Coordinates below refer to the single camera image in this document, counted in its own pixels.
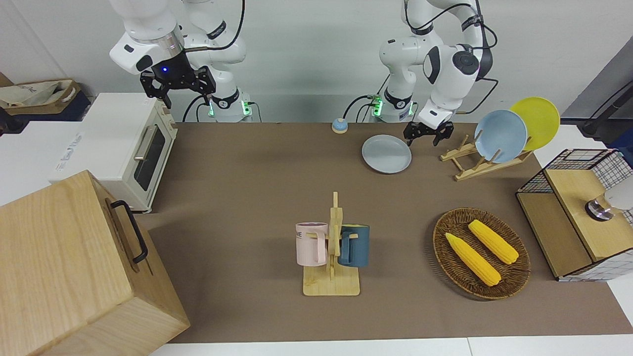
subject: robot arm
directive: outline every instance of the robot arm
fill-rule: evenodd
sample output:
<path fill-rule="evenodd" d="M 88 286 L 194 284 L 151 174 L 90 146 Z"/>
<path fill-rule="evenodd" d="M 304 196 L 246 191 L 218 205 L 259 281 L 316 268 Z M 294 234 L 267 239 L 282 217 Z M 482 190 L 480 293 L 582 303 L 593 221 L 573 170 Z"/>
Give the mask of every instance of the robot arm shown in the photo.
<path fill-rule="evenodd" d="M 244 61 L 246 46 L 235 32 L 227 28 L 215 3 L 212 0 L 184 0 L 189 20 L 201 31 L 189 34 L 185 38 L 185 47 L 189 51 L 187 56 L 191 65 L 194 68 L 208 66 L 216 82 L 216 91 L 209 95 L 209 116 L 201 121 L 239 122 L 250 116 L 250 97 L 238 88 L 228 64 Z M 206 48 L 225 49 L 206 51 Z"/>
<path fill-rule="evenodd" d="M 201 31 L 186 38 L 168 9 L 167 0 L 110 0 L 110 3 L 125 26 L 125 34 L 110 51 L 110 57 L 129 73 L 141 74 L 147 96 L 165 100 L 171 107 L 167 96 L 170 89 L 190 89 L 203 96 L 218 120 L 222 117 L 240 121 L 247 116 L 244 100 L 248 96 L 237 88 L 226 67 L 243 61 L 246 48 L 227 28 L 215 8 L 215 0 L 183 0 L 191 23 Z"/>
<path fill-rule="evenodd" d="M 166 0 L 110 0 L 110 4 L 125 26 L 110 57 L 129 73 L 141 74 L 147 96 L 165 101 L 170 108 L 170 89 L 190 89 L 205 98 L 215 92 L 209 68 L 191 68 L 180 27 Z"/>
<path fill-rule="evenodd" d="M 436 46 L 429 51 L 425 59 L 424 74 L 429 82 L 434 84 L 434 88 L 414 121 L 437 129 L 453 116 L 475 84 L 486 44 L 483 28 L 480 26 L 482 19 L 473 0 L 428 2 L 440 9 L 455 6 L 449 12 L 462 23 L 466 42 L 456 46 Z M 470 3 L 470 6 L 456 6 L 458 3 Z"/>
<path fill-rule="evenodd" d="M 452 13 L 462 23 L 465 43 L 445 45 L 433 29 L 433 7 Z M 389 68 L 387 89 L 381 93 L 379 116 L 386 122 L 406 121 L 415 86 L 412 65 L 423 65 L 424 74 L 433 90 L 413 123 L 404 131 L 411 140 L 421 135 L 435 134 L 438 140 L 452 131 L 448 120 L 460 107 L 479 77 L 492 66 L 487 48 L 482 18 L 476 0 L 404 0 L 402 19 L 413 35 L 391 39 L 380 49 L 380 59 Z"/>

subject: mug rack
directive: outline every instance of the mug rack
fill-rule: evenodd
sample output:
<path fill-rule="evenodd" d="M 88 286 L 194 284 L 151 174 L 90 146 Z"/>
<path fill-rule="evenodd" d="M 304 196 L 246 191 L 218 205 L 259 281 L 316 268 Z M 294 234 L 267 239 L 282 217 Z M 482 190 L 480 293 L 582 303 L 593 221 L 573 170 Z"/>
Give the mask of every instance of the mug rack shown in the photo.
<path fill-rule="evenodd" d="M 341 255 L 343 208 L 339 207 L 339 193 L 334 192 L 333 196 L 329 233 L 326 237 L 329 241 L 327 263 L 322 266 L 303 267 L 303 294 L 306 296 L 356 296 L 360 294 L 358 268 L 341 266 L 337 261 L 337 257 Z"/>
<path fill-rule="evenodd" d="M 477 147 L 475 147 L 475 142 L 477 142 L 482 133 L 483 130 L 479 130 L 477 136 L 475 136 L 475 139 L 471 143 L 467 143 L 469 136 L 465 135 L 464 139 L 461 140 L 460 145 L 456 149 L 447 151 L 445 154 L 439 157 L 442 162 L 446 162 L 448 160 L 452 161 L 455 164 L 455 167 L 460 170 L 460 172 L 455 175 L 456 181 L 463 181 L 464 179 L 477 177 L 478 175 L 494 172 L 495 170 L 518 165 L 519 163 L 523 163 L 534 152 L 523 151 L 511 161 L 507 161 L 504 163 L 494 163 L 493 161 L 501 154 L 500 149 L 498 149 L 497 152 L 494 153 L 490 160 L 486 160 L 485 157 L 479 154 L 479 152 L 477 151 Z M 470 169 L 464 169 L 457 161 L 457 158 L 459 157 L 470 156 L 474 154 L 479 155 L 480 159 L 477 164 L 475 164 L 475 166 Z"/>

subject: oven window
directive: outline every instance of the oven window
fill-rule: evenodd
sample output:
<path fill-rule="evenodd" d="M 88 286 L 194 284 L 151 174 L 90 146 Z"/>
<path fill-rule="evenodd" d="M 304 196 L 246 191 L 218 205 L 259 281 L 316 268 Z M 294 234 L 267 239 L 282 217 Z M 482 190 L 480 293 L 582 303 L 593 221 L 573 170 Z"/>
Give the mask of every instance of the oven window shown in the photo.
<path fill-rule="evenodd" d="M 149 188 L 149 183 L 154 176 L 160 154 L 163 152 L 163 147 L 165 147 L 165 137 L 160 130 L 157 130 L 154 140 L 149 146 L 147 158 L 136 165 L 136 171 L 134 172 L 134 179 L 144 191 L 147 191 Z"/>

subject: wicker basket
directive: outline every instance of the wicker basket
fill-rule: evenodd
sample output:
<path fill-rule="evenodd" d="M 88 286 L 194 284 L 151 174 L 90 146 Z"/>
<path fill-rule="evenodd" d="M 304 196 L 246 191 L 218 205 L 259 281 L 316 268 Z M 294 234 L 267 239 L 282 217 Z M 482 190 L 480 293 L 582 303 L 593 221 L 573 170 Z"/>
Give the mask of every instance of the wicker basket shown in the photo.
<path fill-rule="evenodd" d="M 515 263 L 504 264 L 470 232 L 468 224 L 475 219 L 488 225 L 516 249 L 518 259 Z M 499 271 L 501 282 L 493 287 L 486 286 L 453 251 L 444 235 L 446 232 L 463 239 L 482 255 Z M 530 258 L 521 238 L 501 219 L 483 210 L 459 208 L 445 213 L 433 230 L 433 249 L 446 275 L 466 292 L 483 299 L 496 300 L 513 296 L 523 289 L 530 278 Z"/>

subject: yellow corn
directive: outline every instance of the yellow corn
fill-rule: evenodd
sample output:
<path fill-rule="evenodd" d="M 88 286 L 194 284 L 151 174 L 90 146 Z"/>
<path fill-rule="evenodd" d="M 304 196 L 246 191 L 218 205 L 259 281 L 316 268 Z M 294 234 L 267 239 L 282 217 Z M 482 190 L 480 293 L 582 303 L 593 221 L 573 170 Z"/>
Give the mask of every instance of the yellow corn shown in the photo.
<path fill-rule="evenodd" d="M 468 225 L 468 228 L 503 263 L 510 265 L 517 261 L 518 252 L 514 247 L 510 246 L 506 240 L 483 222 L 475 219 Z"/>
<path fill-rule="evenodd" d="M 451 244 L 453 251 L 457 253 L 459 258 L 468 266 L 470 270 L 475 272 L 477 277 L 481 279 L 488 287 L 497 285 L 501 280 L 501 274 L 491 266 L 477 251 L 473 250 L 470 245 L 453 234 L 446 233 L 446 239 Z"/>

